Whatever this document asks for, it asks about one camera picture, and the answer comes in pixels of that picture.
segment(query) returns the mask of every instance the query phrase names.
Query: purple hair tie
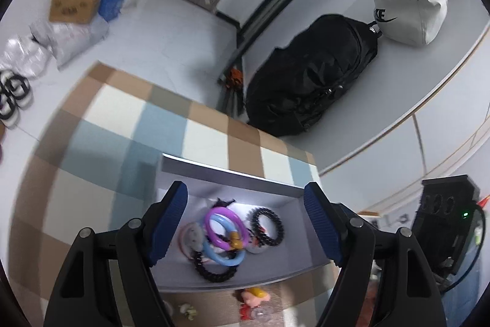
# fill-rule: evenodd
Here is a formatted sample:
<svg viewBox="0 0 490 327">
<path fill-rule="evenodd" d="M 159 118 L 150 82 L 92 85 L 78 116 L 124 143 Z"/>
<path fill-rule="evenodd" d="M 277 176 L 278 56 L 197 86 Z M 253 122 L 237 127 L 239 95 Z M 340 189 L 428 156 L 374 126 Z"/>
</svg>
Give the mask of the purple hair tie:
<svg viewBox="0 0 490 327">
<path fill-rule="evenodd" d="M 234 223 L 235 226 L 237 227 L 241 238 L 238 237 L 237 232 L 231 232 L 229 243 L 226 243 L 226 241 L 223 241 L 222 239 L 220 239 L 216 235 L 216 233 L 213 231 L 213 229 L 211 228 L 210 218 L 211 218 L 211 215 L 213 215 L 213 214 L 222 215 L 222 216 L 230 219 L 231 222 Z M 211 240 L 211 243 L 214 246 L 217 246 L 219 248 L 224 249 L 225 251 L 230 251 L 232 249 L 243 249 L 247 246 L 247 244 L 249 242 L 249 236 L 248 236 L 247 228 L 243 224 L 242 220 L 238 217 L 238 215 L 235 214 L 233 211 L 231 211 L 228 208 L 225 208 L 225 207 L 211 208 L 208 211 L 208 213 L 206 214 L 206 216 L 204 217 L 204 226 L 206 227 L 206 231 L 207 231 L 209 239 Z"/>
</svg>

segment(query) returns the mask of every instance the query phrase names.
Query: black coil hair tie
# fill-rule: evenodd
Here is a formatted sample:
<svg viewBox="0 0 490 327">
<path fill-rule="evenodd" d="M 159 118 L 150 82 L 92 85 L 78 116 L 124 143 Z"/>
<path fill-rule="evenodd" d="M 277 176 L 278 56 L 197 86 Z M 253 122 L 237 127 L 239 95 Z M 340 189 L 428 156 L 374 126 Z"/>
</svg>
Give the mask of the black coil hair tie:
<svg viewBox="0 0 490 327">
<path fill-rule="evenodd" d="M 273 221 L 277 230 L 277 238 L 270 238 L 261 230 L 259 222 L 259 216 L 261 215 L 264 215 Z M 281 219 L 279 219 L 279 217 L 273 211 L 268 208 L 258 208 L 253 211 L 251 219 L 253 234 L 259 239 L 259 242 L 262 245 L 277 246 L 282 243 L 282 240 L 284 239 L 284 227 L 282 226 Z"/>
<path fill-rule="evenodd" d="M 231 256 L 234 258 L 236 256 L 236 251 L 231 251 Z M 194 266 L 198 273 L 204 277 L 206 280 L 212 283 L 222 283 L 224 281 L 232 278 L 237 272 L 238 266 L 229 266 L 226 272 L 223 273 L 212 273 L 209 270 L 206 270 L 204 265 L 202 264 L 202 253 L 194 251 Z"/>
</svg>

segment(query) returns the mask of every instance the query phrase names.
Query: black bag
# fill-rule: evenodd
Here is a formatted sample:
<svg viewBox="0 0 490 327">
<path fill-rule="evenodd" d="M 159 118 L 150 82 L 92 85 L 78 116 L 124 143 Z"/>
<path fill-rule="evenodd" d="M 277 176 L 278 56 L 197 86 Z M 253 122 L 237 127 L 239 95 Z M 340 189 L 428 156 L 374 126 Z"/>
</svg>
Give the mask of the black bag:
<svg viewBox="0 0 490 327">
<path fill-rule="evenodd" d="M 275 48 L 247 88 L 249 124 L 276 137 L 316 124 L 376 56 L 374 24 L 325 14 Z"/>
</svg>

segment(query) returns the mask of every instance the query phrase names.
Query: open box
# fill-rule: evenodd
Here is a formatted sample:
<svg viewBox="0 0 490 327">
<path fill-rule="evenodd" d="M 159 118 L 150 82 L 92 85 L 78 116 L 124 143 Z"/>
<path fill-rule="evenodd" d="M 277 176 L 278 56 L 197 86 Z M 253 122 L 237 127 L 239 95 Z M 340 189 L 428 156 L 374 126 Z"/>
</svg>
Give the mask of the open box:
<svg viewBox="0 0 490 327">
<path fill-rule="evenodd" d="M 188 202 L 165 257 L 151 268 L 159 291 L 241 289 L 284 280 L 329 263 L 304 208 L 303 188 L 163 154 L 157 167 L 155 200 L 160 201 L 175 181 L 187 186 Z M 230 280 L 211 283 L 197 273 L 180 251 L 178 236 L 186 224 L 202 221 L 218 197 L 236 200 L 229 208 L 242 220 L 258 207 L 271 209 L 280 217 L 285 235 L 280 245 L 263 253 L 247 252 Z M 267 224 L 269 220 L 262 218 L 261 224 L 268 231 L 273 230 Z M 212 262 L 205 267 L 212 272 L 224 270 Z"/>
</svg>

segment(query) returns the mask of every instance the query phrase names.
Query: light blue ring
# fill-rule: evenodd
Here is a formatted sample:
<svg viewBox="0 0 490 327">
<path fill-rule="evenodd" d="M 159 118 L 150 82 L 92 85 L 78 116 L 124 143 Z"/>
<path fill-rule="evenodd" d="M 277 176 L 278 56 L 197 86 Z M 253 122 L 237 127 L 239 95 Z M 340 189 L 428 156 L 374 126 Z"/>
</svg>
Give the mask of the light blue ring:
<svg viewBox="0 0 490 327">
<path fill-rule="evenodd" d="M 231 221 L 229 221 L 228 219 L 222 217 L 221 215 L 214 214 L 211 216 L 211 220 L 218 222 L 221 226 L 223 226 L 224 229 L 226 230 L 226 233 L 230 233 L 232 231 L 237 231 L 235 224 L 232 223 Z M 215 251 L 213 251 L 213 249 L 211 248 L 211 245 L 209 244 L 209 242 L 207 240 L 204 240 L 202 245 L 203 245 L 204 254 L 209 259 L 211 259 L 211 260 L 215 261 L 216 263 L 219 263 L 220 265 L 223 265 L 223 266 L 238 266 L 239 264 L 241 264 L 241 262 L 245 258 L 245 250 L 244 249 L 239 250 L 237 252 L 237 255 L 235 256 L 235 258 L 228 259 L 228 258 L 224 258 L 224 257 L 216 254 Z"/>
</svg>

